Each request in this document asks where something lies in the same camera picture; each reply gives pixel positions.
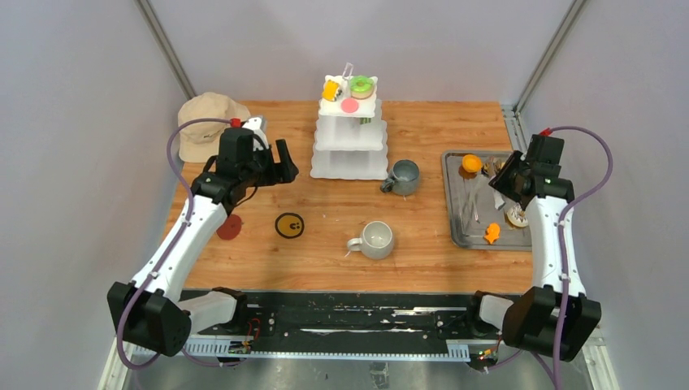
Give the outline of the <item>orange cupcake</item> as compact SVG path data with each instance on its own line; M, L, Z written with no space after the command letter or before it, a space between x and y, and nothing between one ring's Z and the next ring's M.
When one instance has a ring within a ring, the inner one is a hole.
M477 174L483 169L483 161L475 154L465 154L461 159L462 169L470 174Z

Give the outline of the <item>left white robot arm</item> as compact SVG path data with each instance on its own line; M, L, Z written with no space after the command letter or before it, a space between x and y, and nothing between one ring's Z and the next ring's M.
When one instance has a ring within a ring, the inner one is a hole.
M188 338L219 325L238 336L249 325L245 296L229 288L182 301L186 279L210 238L245 200L248 189L293 182L299 170L288 144L269 144L254 130L227 128L218 154L192 183L180 217L151 259L127 283L115 282L106 300L119 343L174 357Z

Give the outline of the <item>metal tongs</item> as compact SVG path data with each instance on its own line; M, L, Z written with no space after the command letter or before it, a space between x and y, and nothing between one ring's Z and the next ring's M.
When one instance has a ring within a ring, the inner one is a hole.
M496 164L496 174L500 171L500 169L503 166L503 162L499 158L495 157L490 157L486 163L491 162ZM502 194L496 191L495 189L492 190L492 196L493 196L493 201L494 201L494 208L496 210L502 210L505 206L505 200L502 197Z

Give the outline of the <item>yellow cake slice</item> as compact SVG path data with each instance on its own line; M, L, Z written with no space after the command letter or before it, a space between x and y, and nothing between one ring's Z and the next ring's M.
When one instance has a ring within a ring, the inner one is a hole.
M336 102L343 94L340 83L334 80L325 80L322 91L322 99L327 102Z

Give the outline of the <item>white chocolate donut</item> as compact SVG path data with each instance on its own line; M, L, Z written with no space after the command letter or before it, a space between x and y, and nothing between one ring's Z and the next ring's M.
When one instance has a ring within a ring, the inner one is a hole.
M529 225L524 209L519 204L514 204L505 210L507 221L516 228L526 228Z

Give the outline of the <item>orange fish-shaped pastry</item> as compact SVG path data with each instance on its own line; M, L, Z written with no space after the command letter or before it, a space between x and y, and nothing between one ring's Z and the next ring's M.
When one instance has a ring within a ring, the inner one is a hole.
M501 226L498 223L488 224L485 234L483 236L484 240L489 245L494 245L497 240L501 237Z

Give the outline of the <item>green frosted donut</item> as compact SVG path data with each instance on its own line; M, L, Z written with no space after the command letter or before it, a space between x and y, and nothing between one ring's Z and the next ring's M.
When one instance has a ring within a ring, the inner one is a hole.
M353 76L349 80L349 93L354 99L364 100L373 95L376 81L373 77Z

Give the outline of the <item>pink round macaron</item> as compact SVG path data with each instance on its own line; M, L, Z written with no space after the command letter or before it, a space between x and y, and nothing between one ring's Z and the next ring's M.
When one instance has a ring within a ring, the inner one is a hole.
M347 97L340 102L340 109L347 114L353 114L359 109L359 102L357 99Z

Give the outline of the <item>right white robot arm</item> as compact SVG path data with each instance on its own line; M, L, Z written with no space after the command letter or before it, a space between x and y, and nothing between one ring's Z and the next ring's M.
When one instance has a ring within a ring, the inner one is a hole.
M493 189L526 213L532 285L514 301L477 292L478 308L466 313L464 325L474 338L483 339L496 329L509 346L569 362L593 333L602 310L599 302L587 298L579 276L572 234L579 198L559 171L556 161L515 151L490 180Z

